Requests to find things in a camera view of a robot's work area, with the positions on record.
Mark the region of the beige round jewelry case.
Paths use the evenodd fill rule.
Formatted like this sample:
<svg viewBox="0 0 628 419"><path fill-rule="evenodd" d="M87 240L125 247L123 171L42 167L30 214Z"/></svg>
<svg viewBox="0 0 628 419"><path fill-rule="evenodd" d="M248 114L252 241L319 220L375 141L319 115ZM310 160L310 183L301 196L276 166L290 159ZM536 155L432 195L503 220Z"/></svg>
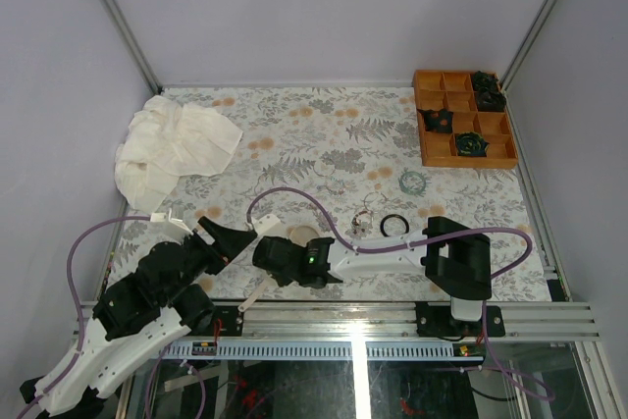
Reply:
<svg viewBox="0 0 628 419"><path fill-rule="evenodd" d="M288 233L288 239L291 242L296 243L297 245L302 246L302 247L304 247L306 243L312 240L313 238L316 238L319 236L320 234L318 233L317 230L307 225L294 227ZM274 286L275 284L276 284L275 281L270 276L265 275L263 281L252 292L252 294L237 307L237 310L240 313L244 313L257 301L257 299L264 293L264 291L267 288L270 288Z"/></svg>

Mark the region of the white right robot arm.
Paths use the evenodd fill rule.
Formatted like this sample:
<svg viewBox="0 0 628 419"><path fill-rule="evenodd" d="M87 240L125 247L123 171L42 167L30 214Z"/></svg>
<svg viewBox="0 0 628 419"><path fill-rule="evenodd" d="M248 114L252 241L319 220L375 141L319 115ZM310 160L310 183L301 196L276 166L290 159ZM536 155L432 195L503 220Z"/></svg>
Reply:
<svg viewBox="0 0 628 419"><path fill-rule="evenodd" d="M278 286L322 289L374 275L424 275L449 296L447 315L418 316L420 336L463 339L482 331L482 304L492 297L490 239L446 217L422 233L366 239L358 245L318 237L300 246L264 236L252 257Z"/></svg>

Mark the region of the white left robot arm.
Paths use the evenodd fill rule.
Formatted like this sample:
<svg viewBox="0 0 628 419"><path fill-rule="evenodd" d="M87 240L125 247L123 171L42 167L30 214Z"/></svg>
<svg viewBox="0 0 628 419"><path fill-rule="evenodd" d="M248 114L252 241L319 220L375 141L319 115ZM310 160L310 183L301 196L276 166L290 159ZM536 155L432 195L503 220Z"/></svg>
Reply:
<svg viewBox="0 0 628 419"><path fill-rule="evenodd" d="M44 418L77 418L171 342L213 328L216 306L198 279L220 274L256 240L258 224L248 220L244 230L233 230L201 218L209 235L203 239L169 213L147 220L160 226L167 241L110 285L90 315L77 312L78 338L66 355L47 375L21 385L26 410L39 406Z"/></svg>

